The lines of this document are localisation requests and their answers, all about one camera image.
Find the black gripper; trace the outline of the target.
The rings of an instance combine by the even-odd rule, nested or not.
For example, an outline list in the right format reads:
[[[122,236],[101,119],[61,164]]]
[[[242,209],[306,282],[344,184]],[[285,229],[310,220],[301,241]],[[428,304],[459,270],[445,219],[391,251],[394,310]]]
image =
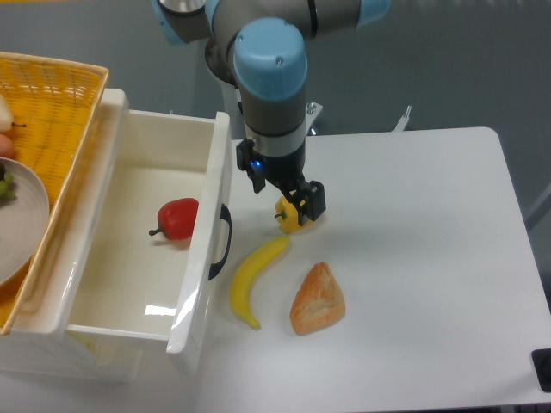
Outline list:
[[[297,223],[305,225],[317,220],[325,211],[325,187],[321,182],[304,179],[306,144],[282,157],[269,157],[254,150],[251,139],[243,139],[236,147],[236,163],[239,170],[251,180],[253,191],[258,194],[269,182],[284,194],[297,212]]]

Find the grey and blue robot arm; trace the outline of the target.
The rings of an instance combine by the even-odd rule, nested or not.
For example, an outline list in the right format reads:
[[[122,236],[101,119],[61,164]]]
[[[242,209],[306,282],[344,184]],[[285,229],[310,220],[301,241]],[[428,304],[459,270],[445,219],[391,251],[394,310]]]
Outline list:
[[[155,1],[171,43],[208,41],[211,73],[240,94],[244,139],[237,166],[253,190],[278,188],[304,225],[325,211],[322,183],[303,175],[306,159],[305,43],[383,18],[388,1]]]

